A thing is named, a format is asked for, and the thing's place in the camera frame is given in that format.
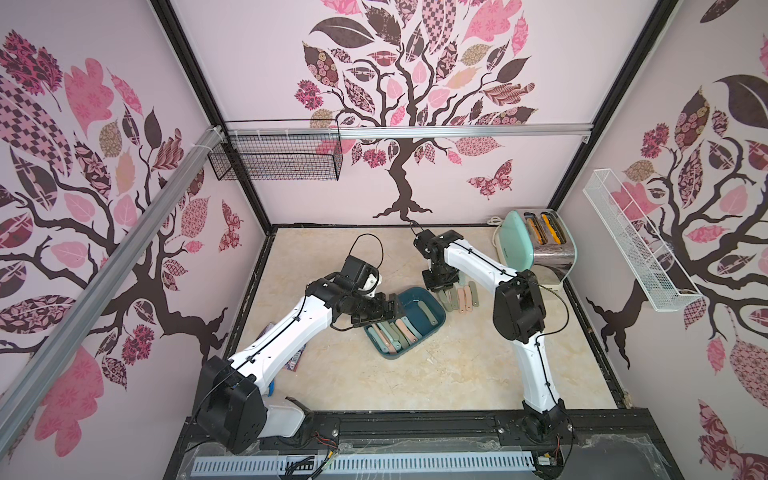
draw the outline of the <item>wire mesh basket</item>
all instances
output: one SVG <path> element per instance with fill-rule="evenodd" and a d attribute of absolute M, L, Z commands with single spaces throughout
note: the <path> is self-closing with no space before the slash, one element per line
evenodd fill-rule
<path fill-rule="evenodd" d="M 317 121 L 309 122 L 314 126 Z M 339 128 L 321 125 L 323 128 L 230 131 L 231 147 L 240 155 L 245 174 L 252 180 L 338 180 L 343 158 Z M 225 144 L 217 145 L 208 154 L 219 180 L 237 180 L 232 154 Z"/>
<path fill-rule="evenodd" d="M 616 241 L 654 310 L 676 312 L 703 296 L 655 223 L 610 168 L 595 170 L 584 194 Z"/>

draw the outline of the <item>pink wall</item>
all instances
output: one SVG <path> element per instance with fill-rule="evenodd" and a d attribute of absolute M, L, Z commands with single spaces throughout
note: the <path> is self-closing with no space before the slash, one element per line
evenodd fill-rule
<path fill-rule="evenodd" d="M 683 3 L 561 214 L 579 248 L 574 287 L 685 478 L 757 479 L 768 472 L 768 5 L 710 6 Z M 581 192 L 600 167 L 647 198 L 703 300 L 650 307 Z"/>
<path fill-rule="evenodd" d="M 290 11 L 280 3 L 245 1 L 177 2 L 176 8 L 227 120 L 308 118 L 321 110 L 335 116 L 344 110 L 341 119 L 350 117 L 352 125 L 391 126 L 416 125 L 425 109 L 428 124 L 475 124 L 479 119 L 470 115 L 477 101 L 482 102 L 481 115 L 516 108 L 521 123 L 589 123 L 653 4 L 302 0 Z M 329 18 L 335 20 L 323 23 Z M 350 34 L 350 25 L 365 33 Z M 427 43 L 420 59 L 406 58 L 402 69 L 372 61 L 377 52 L 396 56 L 400 46 L 408 50 L 409 44 L 418 45 L 414 35 Z M 489 69 L 489 58 L 504 45 L 505 53 Z M 448 74 L 431 81 L 425 65 Z M 413 100 L 407 94 L 400 97 L 408 80 L 414 85 Z M 386 93 L 385 103 L 379 88 Z M 505 94 L 493 88 L 505 89 Z M 445 103 L 437 99 L 441 92 L 456 98 L 433 122 Z M 366 95 L 371 105 L 365 103 Z M 449 139 L 430 141 L 425 148 L 435 153 L 434 163 L 426 159 L 429 153 L 417 162 L 419 152 L 408 142 L 400 142 L 399 155 L 391 157 L 386 154 L 389 141 L 358 144 L 360 155 L 350 143 L 338 182 L 265 180 L 256 187 L 275 223 L 482 222 L 513 207 L 545 205 L 581 138 L 493 141 L 492 147 L 473 154 Z M 510 171 L 494 181 L 509 160 Z M 493 186 L 493 195 L 473 184 Z M 335 202 L 333 209 L 330 202 Z"/>
<path fill-rule="evenodd" d="M 0 390 L 207 128 L 146 2 L 6 5 L 6 34 Z M 207 164 L 171 219 L 1 477 L 161 477 L 200 364 L 226 343 L 263 241 L 239 185 L 217 182 Z"/>

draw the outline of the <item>white wire basket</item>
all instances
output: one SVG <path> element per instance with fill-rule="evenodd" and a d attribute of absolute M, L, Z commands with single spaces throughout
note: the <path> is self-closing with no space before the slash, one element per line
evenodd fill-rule
<path fill-rule="evenodd" d="M 670 245 L 662 240 L 655 223 L 610 168 L 595 170 L 584 194 L 616 241 L 654 310 L 677 312 L 703 296 Z M 677 284 L 669 275 L 673 268 L 678 273 L 675 277 L 683 279 Z"/>

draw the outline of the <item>butterfly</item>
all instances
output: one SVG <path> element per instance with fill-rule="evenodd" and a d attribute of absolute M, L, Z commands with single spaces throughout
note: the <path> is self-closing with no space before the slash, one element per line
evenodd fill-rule
<path fill-rule="evenodd" d="M 507 160 L 496 171 L 496 175 L 493 178 L 486 177 L 473 177 L 467 180 L 467 182 L 475 188 L 480 189 L 480 194 L 485 195 L 486 198 L 491 200 L 491 195 L 496 193 L 496 187 L 499 190 L 511 190 L 512 179 L 509 177 L 509 173 L 512 172 L 512 161 Z"/>
<path fill-rule="evenodd" d="M 240 229 L 243 221 L 232 213 L 232 209 L 224 200 L 221 201 L 221 210 L 224 213 L 224 221 L 227 222 L 227 231 L 221 236 L 219 242 L 219 251 L 223 252 L 229 247 L 235 248 L 240 245 L 240 235 L 237 234 L 237 230 Z"/>

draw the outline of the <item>teal plastic tray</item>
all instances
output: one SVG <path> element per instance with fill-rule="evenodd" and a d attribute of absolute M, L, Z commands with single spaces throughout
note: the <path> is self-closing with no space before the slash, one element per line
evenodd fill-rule
<path fill-rule="evenodd" d="M 432 296 L 429 291 L 421 288 L 420 286 L 414 286 L 413 288 L 407 289 L 405 292 L 400 293 L 397 298 L 400 300 L 400 303 L 402 303 L 402 308 L 405 310 L 408 320 L 410 320 L 413 327 L 422 334 L 422 338 L 420 338 L 418 342 L 412 344 L 411 346 L 407 346 L 395 354 L 391 354 L 389 352 L 383 353 L 379 349 L 379 344 L 376 343 L 366 327 L 365 332 L 368 336 L 368 339 L 373 344 L 373 348 L 375 348 L 376 352 L 379 352 L 381 356 L 389 360 L 394 360 L 401 356 L 403 353 L 408 352 L 411 348 L 426 340 L 427 337 L 432 335 L 437 331 L 437 329 L 445 324 L 445 310 L 440 305 L 440 302 L 438 302 L 437 299 Z M 436 326 L 433 326 L 431 323 L 429 323 L 427 315 L 425 315 L 424 312 L 422 312 L 422 309 L 419 308 L 419 305 L 416 304 L 416 302 L 419 300 L 426 303 L 427 307 L 432 311 L 432 315 L 434 315 L 435 319 L 437 320 Z"/>

